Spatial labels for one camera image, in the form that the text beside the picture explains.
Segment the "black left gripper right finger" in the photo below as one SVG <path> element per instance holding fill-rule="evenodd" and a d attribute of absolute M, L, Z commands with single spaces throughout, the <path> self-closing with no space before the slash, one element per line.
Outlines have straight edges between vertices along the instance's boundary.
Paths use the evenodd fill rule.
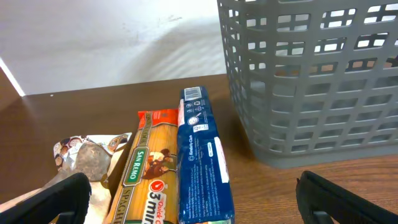
<path fill-rule="evenodd" d="M 397 223 L 397 215 L 308 170 L 295 188 L 304 224 Z"/>

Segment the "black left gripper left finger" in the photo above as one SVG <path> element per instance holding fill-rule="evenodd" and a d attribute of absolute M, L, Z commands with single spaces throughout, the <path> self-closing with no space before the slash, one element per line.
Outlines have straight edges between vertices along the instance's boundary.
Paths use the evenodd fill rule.
<path fill-rule="evenodd" d="M 28 198 L 1 213 L 1 223 L 82 224 L 88 212 L 91 186 L 81 172 Z"/>

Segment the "San Remo spaghetti pack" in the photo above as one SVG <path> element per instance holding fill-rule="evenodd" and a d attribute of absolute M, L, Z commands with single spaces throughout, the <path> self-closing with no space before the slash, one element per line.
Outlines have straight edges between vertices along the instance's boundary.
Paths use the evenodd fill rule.
<path fill-rule="evenodd" d="M 178 111 L 140 111 L 124 171 L 105 223 L 177 224 Z"/>

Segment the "blue tissue pack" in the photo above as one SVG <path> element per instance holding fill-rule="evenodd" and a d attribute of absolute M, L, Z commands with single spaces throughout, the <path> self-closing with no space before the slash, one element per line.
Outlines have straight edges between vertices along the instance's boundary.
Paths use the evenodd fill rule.
<path fill-rule="evenodd" d="M 233 224 L 235 211 L 223 147 L 205 87 L 181 91 L 178 107 L 179 223 Z"/>

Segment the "beige granola pouch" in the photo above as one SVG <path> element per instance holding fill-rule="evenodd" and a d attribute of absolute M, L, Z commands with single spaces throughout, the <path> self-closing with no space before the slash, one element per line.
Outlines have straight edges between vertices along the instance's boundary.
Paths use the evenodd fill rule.
<path fill-rule="evenodd" d="M 85 223 L 103 223 L 111 205 L 109 177 L 113 173 L 131 133 L 118 135 L 81 135 L 61 140 L 53 147 L 58 174 L 43 187 L 1 204 L 4 212 L 67 177 L 82 172 L 91 185 Z"/>

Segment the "grey plastic basket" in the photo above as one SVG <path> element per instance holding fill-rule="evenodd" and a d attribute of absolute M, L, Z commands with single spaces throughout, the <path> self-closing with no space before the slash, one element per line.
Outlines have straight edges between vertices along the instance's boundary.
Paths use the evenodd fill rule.
<path fill-rule="evenodd" d="M 397 0 L 217 2 L 229 89 L 278 168 L 397 152 Z"/>

